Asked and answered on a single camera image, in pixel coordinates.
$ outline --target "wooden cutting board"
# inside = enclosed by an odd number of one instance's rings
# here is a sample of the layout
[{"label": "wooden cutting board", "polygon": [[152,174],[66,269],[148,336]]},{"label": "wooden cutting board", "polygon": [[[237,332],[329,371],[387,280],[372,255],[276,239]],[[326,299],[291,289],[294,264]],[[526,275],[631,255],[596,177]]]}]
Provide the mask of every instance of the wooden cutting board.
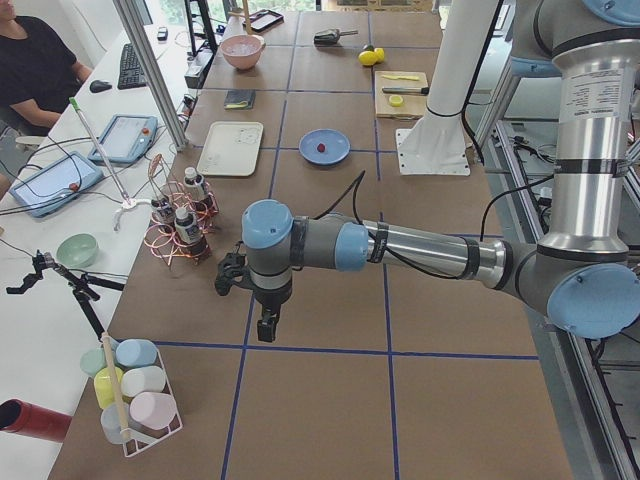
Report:
[{"label": "wooden cutting board", "polygon": [[[418,80],[393,80],[384,78],[383,75],[390,76],[416,76]],[[383,87],[428,87],[429,82],[424,72],[397,72],[397,71],[376,71],[374,79],[376,117],[387,118],[420,118],[427,108],[427,97],[425,95],[402,95],[404,103],[400,107],[389,105],[391,94],[382,93]]]}]

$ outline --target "white tray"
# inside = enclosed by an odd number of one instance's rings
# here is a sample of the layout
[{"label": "white tray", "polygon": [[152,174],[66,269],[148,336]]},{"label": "white tray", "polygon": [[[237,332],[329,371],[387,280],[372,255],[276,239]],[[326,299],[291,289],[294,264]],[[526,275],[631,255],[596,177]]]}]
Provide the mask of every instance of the white tray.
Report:
[{"label": "white tray", "polygon": [[259,122],[214,122],[197,170],[203,175],[247,177],[256,169],[264,127]]}]

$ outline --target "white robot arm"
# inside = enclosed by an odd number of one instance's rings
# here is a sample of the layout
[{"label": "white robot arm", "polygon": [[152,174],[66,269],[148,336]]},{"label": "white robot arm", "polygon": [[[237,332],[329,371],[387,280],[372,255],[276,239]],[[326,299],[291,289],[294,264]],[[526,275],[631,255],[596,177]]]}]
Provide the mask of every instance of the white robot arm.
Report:
[{"label": "white robot arm", "polygon": [[[527,60],[525,70],[552,60],[563,78],[549,232],[537,245],[484,243],[337,215],[293,218],[275,200],[256,202],[242,221],[246,258],[227,255],[216,289],[255,292],[263,305],[260,340],[275,339],[292,267],[358,270],[367,261],[479,280],[585,338],[613,335],[638,318],[640,282],[626,267],[628,248],[617,227],[640,1],[519,0],[514,33],[513,54]],[[430,97],[439,94],[437,75],[438,67]]]}]

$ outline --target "green tipped stick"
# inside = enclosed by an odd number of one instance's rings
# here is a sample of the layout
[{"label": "green tipped stick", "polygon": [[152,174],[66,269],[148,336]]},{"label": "green tipped stick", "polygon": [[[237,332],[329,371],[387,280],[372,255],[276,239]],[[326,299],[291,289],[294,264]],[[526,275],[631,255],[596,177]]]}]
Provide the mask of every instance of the green tipped stick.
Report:
[{"label": "green tipped stick", "polygon": [[109,170],[109,173],[111,174],[111,178],[113,178],[113,181],[116,182],[116,186],[120,191],[120,195],[122,196],[122,199],[125,202],[129,203],[131,200],[131,197],[129,196],[129,194],[127,193],[127,190],[124,188],[124,185],[122,185],[122,182],[118,178],[118,174],[116,173],[116,170],[113,168],[113,165],[111,164],[111,160],[109,160],[109,157],[107,156],[107,152],[104,151],[102,144],[98,141],[97,137],[93,133],[93,130],[91,129],[91,126],[87,121],[87,118],[84,116],[84,113],[80,109],[78,102],[74,97],[70,97],[69,103],[78,114],[78,118],[80,118],[80,121],[82,122],[82,125],[84,126],[85,130],[89,134],[89,137],[91,137],[91,141],[93,142],[93,145],[96,147],[97,152],[100,154],[100,157],[102,157],[102,161],[106,165],[107,170]]}]

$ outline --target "green bowl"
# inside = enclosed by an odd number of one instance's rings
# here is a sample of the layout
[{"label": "green bowl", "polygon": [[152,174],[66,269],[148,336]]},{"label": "green bowl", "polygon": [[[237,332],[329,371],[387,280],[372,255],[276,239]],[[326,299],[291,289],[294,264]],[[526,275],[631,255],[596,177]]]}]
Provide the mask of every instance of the green bowl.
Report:
[{"label": "green bowl", "polygon": [[98,241],[88,233],[79,233],[67,238],[56,252],[56,260],[67,268],[88,267],[97,256]]}]

